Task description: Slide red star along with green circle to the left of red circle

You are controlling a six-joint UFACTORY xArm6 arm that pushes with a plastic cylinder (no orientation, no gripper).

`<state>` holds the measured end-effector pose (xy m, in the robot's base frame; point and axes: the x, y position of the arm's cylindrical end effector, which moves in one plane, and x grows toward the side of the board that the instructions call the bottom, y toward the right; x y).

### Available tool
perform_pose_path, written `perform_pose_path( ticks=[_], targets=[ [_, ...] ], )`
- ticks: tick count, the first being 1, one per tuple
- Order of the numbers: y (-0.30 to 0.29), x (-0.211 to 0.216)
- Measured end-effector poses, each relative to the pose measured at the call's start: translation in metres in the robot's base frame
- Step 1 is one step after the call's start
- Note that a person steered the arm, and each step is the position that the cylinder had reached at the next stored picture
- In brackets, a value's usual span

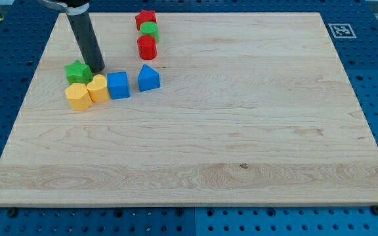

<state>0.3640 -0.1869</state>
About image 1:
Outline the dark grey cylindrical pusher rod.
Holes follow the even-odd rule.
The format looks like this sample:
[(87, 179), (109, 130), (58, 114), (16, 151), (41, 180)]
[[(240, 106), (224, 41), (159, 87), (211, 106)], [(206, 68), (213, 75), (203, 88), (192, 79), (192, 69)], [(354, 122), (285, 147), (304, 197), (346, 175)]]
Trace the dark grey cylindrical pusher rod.
[(75, 40), (85, 63), (93, 73), (105, 68), (104, 59), (88, 12), (67, 15)]

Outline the metal clamp tool mount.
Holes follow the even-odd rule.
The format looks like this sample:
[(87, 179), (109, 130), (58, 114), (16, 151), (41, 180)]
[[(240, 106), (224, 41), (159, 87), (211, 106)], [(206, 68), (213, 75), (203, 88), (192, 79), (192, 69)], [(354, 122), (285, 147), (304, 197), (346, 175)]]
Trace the metal clamp tool mount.
[(77, 16), (89, 9), (89, 0), (37, 0), (48, 9), (59, 10), (70, 16)]

